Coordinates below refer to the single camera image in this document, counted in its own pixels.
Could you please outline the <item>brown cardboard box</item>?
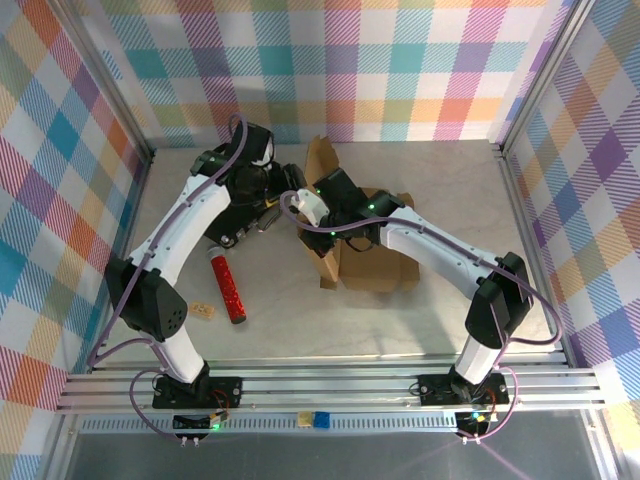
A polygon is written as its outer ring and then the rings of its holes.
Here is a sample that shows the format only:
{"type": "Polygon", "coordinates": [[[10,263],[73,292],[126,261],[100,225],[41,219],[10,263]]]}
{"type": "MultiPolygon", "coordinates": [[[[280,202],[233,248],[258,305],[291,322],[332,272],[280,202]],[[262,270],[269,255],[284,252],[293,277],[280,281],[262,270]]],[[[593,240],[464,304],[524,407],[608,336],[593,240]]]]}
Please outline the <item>brown cardboard box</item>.
{"type": "MultiPolygon", "coordinates": [[[[338,156],[327,137],[317,136],[307,149],[304,178],[307,186],[339,167],[338,156]]],[[[320,287],[335,290],[339,285],[354,291],[390,293],[410,290],[420,281],[419,265],[409,257],[383,246],[368,247],[365,240],[336,246],[321,257],[310,247],[305,251],[320,277],[320,287]]]]}

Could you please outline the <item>black hard case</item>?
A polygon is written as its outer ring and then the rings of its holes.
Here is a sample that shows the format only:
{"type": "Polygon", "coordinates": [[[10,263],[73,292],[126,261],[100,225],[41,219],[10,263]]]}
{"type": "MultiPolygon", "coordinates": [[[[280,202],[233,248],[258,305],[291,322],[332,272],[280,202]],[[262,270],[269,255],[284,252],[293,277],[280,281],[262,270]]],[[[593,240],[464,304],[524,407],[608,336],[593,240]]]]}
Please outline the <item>black hard case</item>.
{"type": "Polygon", "coordinates": [[[205,230],[204,236],[223,248],[232,248],[286,191],[307,183],[295,164],[271,162],[267,167],[234,167],[224,180],[231,202],[205,230]]]}

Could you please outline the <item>red glitter tube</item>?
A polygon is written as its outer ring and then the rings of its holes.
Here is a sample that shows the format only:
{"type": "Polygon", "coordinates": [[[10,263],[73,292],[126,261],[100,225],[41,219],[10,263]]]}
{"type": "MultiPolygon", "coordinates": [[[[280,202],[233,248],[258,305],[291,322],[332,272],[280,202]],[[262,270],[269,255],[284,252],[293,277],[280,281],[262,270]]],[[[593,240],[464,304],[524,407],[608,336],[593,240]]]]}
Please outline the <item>red glitter tube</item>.
{"type": "Polygon", "coordinates": [[[219,245],[212,245],[207,254],[230,322],[233,325],[243,323],[247,319],[246,311],[226,260],[224,249],[219,245]]]}

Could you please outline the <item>grey metal plate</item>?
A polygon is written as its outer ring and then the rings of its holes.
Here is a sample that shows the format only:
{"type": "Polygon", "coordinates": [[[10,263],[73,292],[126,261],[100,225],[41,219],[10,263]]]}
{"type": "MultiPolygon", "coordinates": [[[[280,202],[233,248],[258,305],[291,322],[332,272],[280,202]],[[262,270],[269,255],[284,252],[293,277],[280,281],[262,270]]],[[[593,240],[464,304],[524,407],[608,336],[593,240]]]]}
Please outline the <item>grey metal plate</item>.
{"type": "Polygon", "coordinates": [[[81,434],[45,480],[617,480],[567,425],[483,445],[446,435],[247,434],[200,447],[155,435],[81,434]]]}

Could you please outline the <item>aluminium side rail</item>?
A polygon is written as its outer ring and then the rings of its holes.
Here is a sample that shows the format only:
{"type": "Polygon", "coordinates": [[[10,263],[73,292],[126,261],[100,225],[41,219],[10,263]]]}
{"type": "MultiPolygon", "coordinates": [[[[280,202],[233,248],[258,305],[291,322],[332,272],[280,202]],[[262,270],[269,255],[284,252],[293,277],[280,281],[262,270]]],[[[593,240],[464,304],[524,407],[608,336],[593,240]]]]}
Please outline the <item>aluminium side rail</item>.
{"type": "MultiPolygon", "coordinates": [[[[115,246],[110,252],[110,256],[108,257],[109,260],[115,259],[116,257],[126,257],[132,248],[137,227],[136,223],[139,220],[141,203],[156,155],[157,149],[152,150],[150,156],[145,157],[141,161],[141,166],[136,170],[134,179],[138,180],[138,182],[137,185],[130,190],[127,197],[127,203],[125,204],[123,214],[125,223],[118,227],[115,237],[115,246]]],[[[83,357],[83,363],[77,361],[76,366],[74,367],[75,373],[90,373],[101,360],[106,359],[107,353],[101,353],[100,349],[106,345],[111,329],[117,321],[117,317],[113,316],[107,287],[102,287],[100,291],[103,292],[98,295],[100,300],[99,305],[102,307],[101,317],[99,320],[89,320],[89,326],[87,327],[87,333],[83,343],[83,346],[86,348],[86,356],[83,357]]]]}
{"type": "MultiPolygon", "coordinates": [[[[518,233],[528,262],[529,278],[535,285],[535,288],[539,292],[539,294],[541,294],[541,296],[551,304],[554,311],[559,316],[558,304],[553,295],[550,282],[546,277],[543,258],[536,241],[537,239],[533,227],[531,226],[528,219],[526,205],[524,202],[524,198],[519,190],[516,176],[513,172],[507,156],[499,149],[497,149],[494,153],[496,153],[496,155],[500,154],[500,156],[497,157],[498,166],[505,189],[507,191],[509,202],[511,204],[511,208],[516,220],[518,233]]],[[[540,305],[540,308],[542,308],[550,333],[552,335],[556,335],[558,332],[558,328],[554,315],[542,303],[540,303],[539,300],[536,300],[536,305],[540,305]]],[[[565,338],[564,333],[563,336],[558,337],[557,341],[555,342],[554,350],[562,351],[565,356],[565,363],[567,363],[570,368],[576,366],[575,355],[573,354],[571,345],[565,338]]]]}

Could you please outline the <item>aluminium frame post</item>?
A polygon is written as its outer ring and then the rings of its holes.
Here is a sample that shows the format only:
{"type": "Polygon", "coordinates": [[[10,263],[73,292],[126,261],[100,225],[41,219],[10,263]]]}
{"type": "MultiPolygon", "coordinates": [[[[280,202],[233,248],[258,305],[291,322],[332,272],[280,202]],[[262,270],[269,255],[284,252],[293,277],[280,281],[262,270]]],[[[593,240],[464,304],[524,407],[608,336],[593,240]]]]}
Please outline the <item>aluminium frame post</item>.
{"type": "Polygon", "coordinates": [[[132,110],[119,90],[114,76],[91,39],[71,0],[46,0],[46,2],[69,35],[99,90],[105,95],[115,116],[121,122],[124,131],[133,140],[133,145],[140,158],[146,165],[151,165],[155,150],[146,140],[132,110]]]}
{"type": "Polygon", "coordinates": [[[597,0],[546,0],[488,140],[507,159],[597,0]]]}

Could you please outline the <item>aluminium frame beam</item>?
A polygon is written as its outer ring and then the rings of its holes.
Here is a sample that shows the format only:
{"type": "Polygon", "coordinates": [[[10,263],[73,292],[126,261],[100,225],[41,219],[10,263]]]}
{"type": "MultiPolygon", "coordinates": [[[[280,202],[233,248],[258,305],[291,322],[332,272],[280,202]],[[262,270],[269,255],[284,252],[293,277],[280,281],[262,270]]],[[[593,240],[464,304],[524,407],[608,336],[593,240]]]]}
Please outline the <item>aluminium frame beam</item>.
{"type": "MultiPolygon", "coordinates": [[[[591,369],[570,368],[559,353],[516,354],[505,360],[506,386],[521,411],[601,408],[605,391],[591,369]]],[[[420,374],[445,374],[440,357],[324,357],[217,361],[214,376],[240,377],[240,410],[249,412],[397,412],[420,409],[409,388],[420,374]]],[[[113,362],[73,374],[57,404],[62,413],[129,413],[151,406],[153,365],[113,362]]]]}

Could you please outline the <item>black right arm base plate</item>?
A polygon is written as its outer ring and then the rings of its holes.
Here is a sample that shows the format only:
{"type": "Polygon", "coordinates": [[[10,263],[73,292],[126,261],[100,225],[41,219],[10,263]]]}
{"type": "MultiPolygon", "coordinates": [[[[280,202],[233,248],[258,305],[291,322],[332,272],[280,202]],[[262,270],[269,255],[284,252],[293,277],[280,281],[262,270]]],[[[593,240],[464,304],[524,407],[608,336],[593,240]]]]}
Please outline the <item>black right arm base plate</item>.
{"type": "Polygon", "coordinates": [[[506,380],[500,373],[489,374],[479,384],[449,374],[419,375],[417,395],[422,406],[507,405],[510,402],[506,380]]]}

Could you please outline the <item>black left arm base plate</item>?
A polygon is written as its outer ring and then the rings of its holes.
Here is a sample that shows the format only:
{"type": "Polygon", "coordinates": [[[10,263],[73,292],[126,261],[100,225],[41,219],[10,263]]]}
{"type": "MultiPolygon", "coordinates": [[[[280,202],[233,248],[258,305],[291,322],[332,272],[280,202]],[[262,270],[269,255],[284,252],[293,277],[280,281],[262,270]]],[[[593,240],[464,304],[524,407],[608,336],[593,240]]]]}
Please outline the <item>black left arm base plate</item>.
{"type": "Polygon", "coordinates": [[[185,384],[161,375],[153,386],[154,409],[238,408],[242,398],[240,377],[207,377],[185,384]]]}

